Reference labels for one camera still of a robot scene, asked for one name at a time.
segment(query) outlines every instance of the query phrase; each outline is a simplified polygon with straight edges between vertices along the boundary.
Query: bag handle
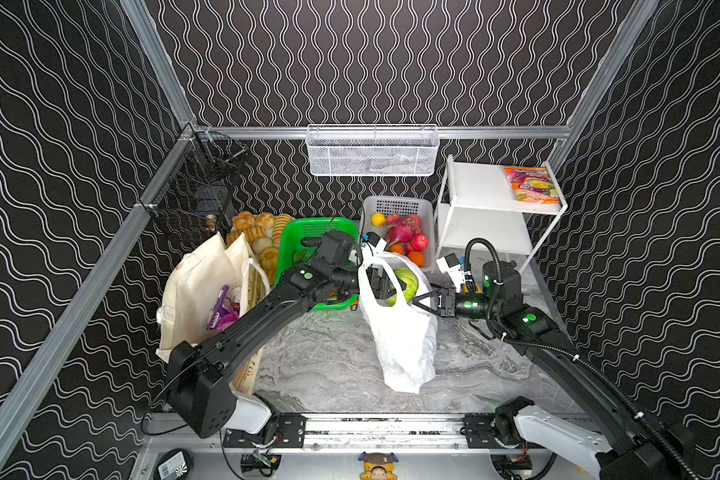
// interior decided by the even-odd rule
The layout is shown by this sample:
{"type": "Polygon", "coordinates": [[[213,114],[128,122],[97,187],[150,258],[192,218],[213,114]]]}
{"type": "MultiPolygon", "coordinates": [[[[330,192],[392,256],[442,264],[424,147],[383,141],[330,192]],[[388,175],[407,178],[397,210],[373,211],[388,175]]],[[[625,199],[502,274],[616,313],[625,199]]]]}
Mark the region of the bag handle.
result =
{"type": "Polygon", "coordinates": [[[362,265],[360,265],[360,268],[362,270],[362,277],[360,279],[360,296],[362,297],[364,294],[366,298],[370,298],[373,296],[371,285],[366,280],[368,278],[366,275],[366,271],[368,270],[368,267],[373,264],[381,265],[384,268],[384,272],[389,275],[389,282],[394,287],[394,292],[397,295],[397,297],[395,297],[394,299],[394,305],[392,306],[392,308],[401,308],[404,306],[408,306],[402,294],[402,286],[400,286],[400,282],[398,281],[397,275],[394,274],[392,266],[390,266],[387,261],[380,256],[372,256],[367,261],[363,262],[362,265]]]}
{"type": "Polygon", "coordinates": [[[248,264],[259,272],[259,276],[262,278],[262,282],[264,282],[264,290],[266,290],[266,294],[269,295],[269,291],[271,290],[269,288],[269,277],[267,277],[264,269],[261,268],[258,262],[254,262],[253,258],[248,259],[248,264]]]}

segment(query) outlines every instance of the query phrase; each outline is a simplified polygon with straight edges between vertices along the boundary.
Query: white plastic basket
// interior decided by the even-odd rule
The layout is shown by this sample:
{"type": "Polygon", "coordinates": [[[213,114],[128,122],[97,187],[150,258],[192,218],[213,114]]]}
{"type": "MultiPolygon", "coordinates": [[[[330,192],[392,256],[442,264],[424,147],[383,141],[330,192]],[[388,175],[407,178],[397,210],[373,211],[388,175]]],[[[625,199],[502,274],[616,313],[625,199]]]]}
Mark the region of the white plastic basket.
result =
{"type": "Polygon", "coordinates": [[[309,125],[312,175],[428,177],[440,137],[435,125],[309,125]]]}
{"type": "Polygon", "coordinates": [[[367,197],[362,202],[364,215],[363,215],[363,228],[362,231],[375,232],[381,238],[386,238],[388,226],[374,226],[371,223],[371,216],[376,213],[383,214],[384,216],[390,214],[398,214],[406,217],[410,214],[416,214],[422,218],[422,233],[429,238],[429,245],[422,252],[424,254],[424,266],[422,270],[429,270],[434,261],[434,249],[436,238],[434,237],[434,216],[432,215],[432,204],[426,200],[420,200],[419,198],[410,197],[367,197]]]}

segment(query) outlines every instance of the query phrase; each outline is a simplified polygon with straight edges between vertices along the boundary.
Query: round black device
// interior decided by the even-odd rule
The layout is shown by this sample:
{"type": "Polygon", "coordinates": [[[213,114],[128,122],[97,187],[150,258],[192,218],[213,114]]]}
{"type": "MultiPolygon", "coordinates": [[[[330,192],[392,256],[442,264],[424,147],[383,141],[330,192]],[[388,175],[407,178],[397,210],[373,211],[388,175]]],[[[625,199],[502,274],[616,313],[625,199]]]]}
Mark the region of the round black device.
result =
{"type": "Polygon", "coordinates": [[[152,474],[154,480],[186,480],[190,477],[194,461],[192,455],[184,448],[174,448],[160,457],[152,474]]]}

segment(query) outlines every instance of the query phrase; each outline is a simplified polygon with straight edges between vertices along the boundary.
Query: white shelf unit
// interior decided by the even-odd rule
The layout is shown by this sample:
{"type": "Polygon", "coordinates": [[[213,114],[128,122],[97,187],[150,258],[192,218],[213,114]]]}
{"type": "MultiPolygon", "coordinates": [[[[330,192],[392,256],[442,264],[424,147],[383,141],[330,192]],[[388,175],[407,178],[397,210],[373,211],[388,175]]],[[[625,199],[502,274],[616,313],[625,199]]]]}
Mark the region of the white shelf unit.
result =
{"type": "MultiPolygon", "coordinates": [[[[552,167],[544,162],[557,189],[560,203],[530,204],[517,200],[503,165],[461,163],[454,161],[453,155],[448,156],[446,163],[438,196],[438,211],[435,213],[438,226],[435,258],[440,257],[440,250],[444,246],[464,247],[471,239],[482,237],[498,251],[526,255],[520,272],[525,270],[568,208],[552,167]],[[450,204],[443,203],[445,182],[448,182],[450,204]],[[554,216],[536,245],[530,241],[524,214],[554,216]]],[[[474,248],[485,249],[480,244],[474,248]]]]}

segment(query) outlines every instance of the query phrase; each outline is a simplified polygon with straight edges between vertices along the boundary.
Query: gray marble surface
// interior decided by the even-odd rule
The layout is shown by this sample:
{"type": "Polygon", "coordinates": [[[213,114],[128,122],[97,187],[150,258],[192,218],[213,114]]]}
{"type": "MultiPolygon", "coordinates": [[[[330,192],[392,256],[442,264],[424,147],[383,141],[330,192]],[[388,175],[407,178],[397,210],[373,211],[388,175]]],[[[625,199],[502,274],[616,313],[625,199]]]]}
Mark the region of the gray marble surface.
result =
{"type": "MultiPolygon", "coordinates": [[[[488,253],[475,250],[473,258],[479,271],[488,253]]],[[[523,257],[502,260],[522,264],[523,257]]],[[[430,278],[447,284],[442,274],[430,278]]],[[[548,312],[530,269],[522,281],[526,303],[548,312]]],[[[283,411],[490,412],[522,395],[548,411],[580,412],[546,373],[509,345],[483,339],[466,320],[439,319],[437,342],[436,377],[417,395],[395,392],[384,384],[360,311],[313,311],[266,344],[256,392],[283,411]]]]}

